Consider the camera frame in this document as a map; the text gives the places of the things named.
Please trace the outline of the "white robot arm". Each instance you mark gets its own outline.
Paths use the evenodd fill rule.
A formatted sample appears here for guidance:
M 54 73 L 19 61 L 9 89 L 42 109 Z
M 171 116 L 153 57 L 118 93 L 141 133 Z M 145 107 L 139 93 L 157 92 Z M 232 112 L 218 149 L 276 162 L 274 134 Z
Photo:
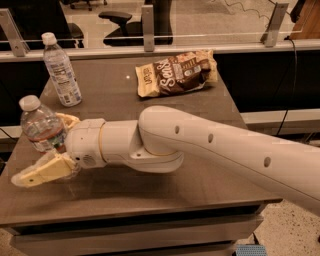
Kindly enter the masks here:
M 178 169 L 184 155 L 207 158 L 256 185 L 320 214 L 320 150 L 166 107 L 144 109 L 137 120 L 76 123 L 62 154 L 51 150 L 11 182 L 33 187 L 74 170 L 125 165 L 149 173 Z

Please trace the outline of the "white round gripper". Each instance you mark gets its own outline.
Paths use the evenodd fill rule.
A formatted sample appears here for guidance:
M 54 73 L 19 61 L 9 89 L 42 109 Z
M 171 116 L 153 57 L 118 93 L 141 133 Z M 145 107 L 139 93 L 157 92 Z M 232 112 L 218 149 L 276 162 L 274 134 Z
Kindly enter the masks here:
M 73 175 L 78 169 L 101 168 L 106 165 L 101 153 L 101 129 L 105 120 L 86 119 L 59 113 L 56 115 L 70 130 L 65 140 L 67 153 L 51 150 L 40 157 L 34 165 L 27 167 L 11 178 L 18 187 L 30 188 L 43 183 Z

